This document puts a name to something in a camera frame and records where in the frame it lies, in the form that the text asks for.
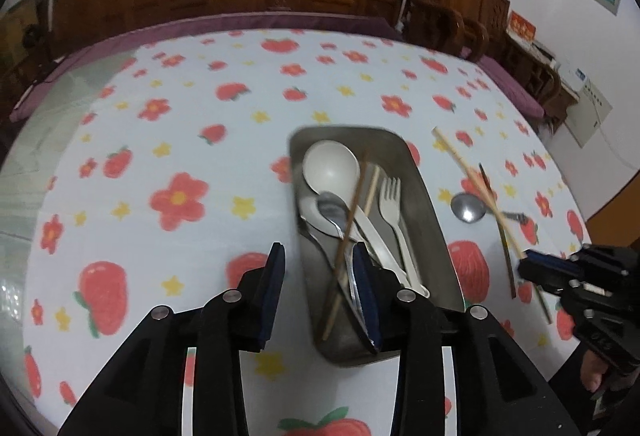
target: white plastic fork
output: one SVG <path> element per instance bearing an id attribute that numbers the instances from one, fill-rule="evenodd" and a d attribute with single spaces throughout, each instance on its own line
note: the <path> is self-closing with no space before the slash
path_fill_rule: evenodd
<path id="1" fill-rule="evenodd" d="M 409 253 L 409 247 L 402 230 L 400 230 L 400 180 L 399 178 L 385 178 L 380 187 L 379 203 L 380 215 L 393 228 L 398 244 L 400 245 L 400 255 L 404 263 L 404 270 L 409 279 L 411 288 L 425 297 L 429 291 L 423 286 L 420 276 L 415 269 L 414 262 Z"/>

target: tablecloth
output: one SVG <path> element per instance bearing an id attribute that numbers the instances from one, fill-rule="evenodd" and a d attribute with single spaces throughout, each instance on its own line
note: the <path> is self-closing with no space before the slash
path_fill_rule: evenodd
<path id="1" fill-rule="evenodd" d="M 512 300 L 495 220 L 467 225 L 449 208 L 473 188 L 434 126 L 469 163 L 482 162 L 502 209 L 531 218 L 517 229 L 520 242 L 564 255 L 588 240 L 556 165 L 486 74 L 389 40 L 235 31 L 137 50 L 82 118 L 48 183 L 24 302 L 25 365 L 47 418 L 62 424 L 153 306 L 202 306 L 278 241 L 287 273 L 273 337 L 263 353 L 241 358 L 250 432 L 281 435 L 302 420 L 388 434 L 398 360 L 336 368 L 310 336 L 287 139 L 324 124 L 384 127 L 407 141 L 466 300 L 486 305 L 547 378 L 558 369 L 576 345 L 568 315 L 546 296 L 555 314 L 547 326 L 527 283 Z"/>

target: chopstick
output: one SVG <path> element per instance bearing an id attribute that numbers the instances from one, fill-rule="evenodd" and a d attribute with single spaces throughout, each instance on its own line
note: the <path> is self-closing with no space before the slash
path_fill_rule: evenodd
<path id="1" fill-rule="evenodd" d="M 507 222 L 505 217 L 502 215 L 502 212 L 495 205 L 493 195 L 482 184 L 482 180 L 478 177 L 478 174 L 476 174 L 476 171 L 472 170 L 471 167 L 469 167 L 469 165 L 466 164 L 462 156 L 459 155 L 456 149 L 451 145 L 450 141 L 440 132 L 440 130 L 437 127 L 433 128 L 432 133 L 435 135 L 435 137 L 438 140 L 440 140 L 440 142 L 442 142 L 442 145 L 444 145 L 447 148 L 449 153 L 458 162 L 458 165 L 460 165 L 460 167 L 462 167 L 462 170 L 466 172 L 467 177 L 471 180 L 471 182 L 476 187 L 476 189 L 478 189 L 479 193 L 482 194 L 482 200 L 492 210 L 496 221 L 498 221 L 498 223 L 502 225 L 502 228 L 504 229 L 504 233 L 507 235 L 507 238 L 511 243 L 511 246 L 515 249 L 516 253 L 518 254 L 518 259 L 524 259 L 525 257 L 524 252 L 522 251 L 520 244 L 518 243 L 515 236 L 513 235 L 513 232 L 511 231 L 511 227 L 509 223 Z M 549 312 L 549 308 L 546 306 L 546 302 L 542 297 L 542 293 L 540 292 L 540 289 L 538 288 L 538 286 L 534 286 L 534 290 L 536 292 L 536 297 L 538 299 L 538 302 L 540 302 L 540 307 L 542 308 L 542 311 L 545 314 L 546 322 L 548 324 L 553 324 L 551 313 Z"/>
<path id="2" fill-rule="evenodd" d="M 491 198 L 494 197 L 494 192 L 491 189 L 491 184 L 489 183 L 489 178 L 486 176 L 486 172 L 484 172 L 484 168 L 482 164 L 479 164 L 480 173 L 482 174 L 482 180 L 484 180 L 484 184 L 489 191 L 489 196 Z M 502 243 L 502 251 L 504 253 L 504 261 L 507 263 L 507 274 L 509 275 L 509 287 L 511 289 L 511 298 L 515 299 L 518 294 L 516 294 L 516 281 L 513 278 L 513 267 L 511 266 L 511 254 L 509 253 L 509 247 L 507 246 L 507 238 L 504 235 L 504 229 L 500 222 L 498 223 L 498 233 L 500 233 L 500 242 Z"/>
<path id="3" fill-rule="evenodd" d="M 356 208 L 358 207 L 358 202 L 360 201 L 360 192 L 362 192 L 362 186 L 364 184 L 364 178 L 367 171 L 368 157 L 369 152 L 365 149 L 362 155 L 362 160 L 360 160 L 360 177 L 358 178 L 356 188 L 353 192 L 353 198 L 351 199 L 351 203 L 349 206 L 347 226 L 344 229 L 344 236 L 340 240 L 338 251 L 335 254 L 334 277 L 336 278 L 336 280 L 340 279 L 341 273 L 346 272 L 347 264 L 346 260 L 344 259 L 344 251 L 347 247 L 347 243 L 350 242 L 349 232 L 351 232 Z M 331 290 L 332 292 L 329 292 L 327 294 L 324 301 L 322 316 L 320 317 L 320 323 L 318 324 L 320 340 L 322 342 L 325 342 L 329 338 L 329 335 L 331 335 L 331 331 L 334 329 L 335 320 L 338 317 L 338 311 L 340 310 L 340 303 L 342 302 L 342 295 L 338 292 L 338 289 L 333 286 L 331 287 Z"/>

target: metal tray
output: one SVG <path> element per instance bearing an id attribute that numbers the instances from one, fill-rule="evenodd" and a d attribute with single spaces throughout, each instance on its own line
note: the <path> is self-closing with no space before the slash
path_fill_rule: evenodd
<path id="1" fill-rule="evenodd" d="M 381 169 L 378 188 L 384 177 L 396 177 L 402 181 L 400 199 L 401 230 L 416 263 L 423 284 L 429 289 L 430 300 L 439 307 L 464 311 L 460 283 L 451 262 L 447 244 L 433 209 L 429 193 L 422 181 L 406 142 L 395 133 L 370 127 L 305 127 L 289 140 L 292 183 L 296 204 L 296 219 L 300 240 L 300 256 L 305 276 L 306 297 L 311 324 L 316 332 L 325 297 L 334 285 L 330 263 L 335 258 L 339 241 L 319 232 L 300 213 L 299 201 L 304 196 L 315 195 L 302 175 L 302 161 L 307 150 L 321 140 L 334 140 L 347 146 L 358 159 L 367 149 L 368 167 L 360 195 L 364 206 L 374 167 Z M 378 210 L 378 192 L 369 213 L 389 250 L 402 265 L 398 242 L 391 227 L 382 219 Z M 371 355 L 353 328 L 353 316 L 343 306 L 331 336 L 316 347 L 329 361 L 340 366 L 356 366 L 389 358 L 387 353 Z"/>

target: metal spoon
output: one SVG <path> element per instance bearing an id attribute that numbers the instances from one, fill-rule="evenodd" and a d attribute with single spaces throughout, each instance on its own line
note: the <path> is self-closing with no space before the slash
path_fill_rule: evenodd
<path id="1" fill-rule="evenodd" d="M 322 192 L 318 196 L 318 211 L 327 221 L 334 224 L 338 237 L 342 239 L 344 237 L 344 231 L 347 229 L 347 217 L 349 215 L 349 209 L 344 201 L 332 192 Z M 353 254 L 351 254 L 348 249 L 345 250 L 344 253 L 344 262 L 347 265 L 351 300 L 362 315 L 362 304 L 360 304 L 358 286 L 356 285 L 356 278 L 353 273 Z"/>
<path id="2" fill-rule="evenodd" d="M 492 213 L 478 196 L 469 192 L 461 192 L 451 199 L 451 211 L 462 222 L 475 223 L 484 218 L 486 213 Z M 521 212 L 503 212 L 505 218 L 516 221 L 522 225 L 529 218 Z"/>

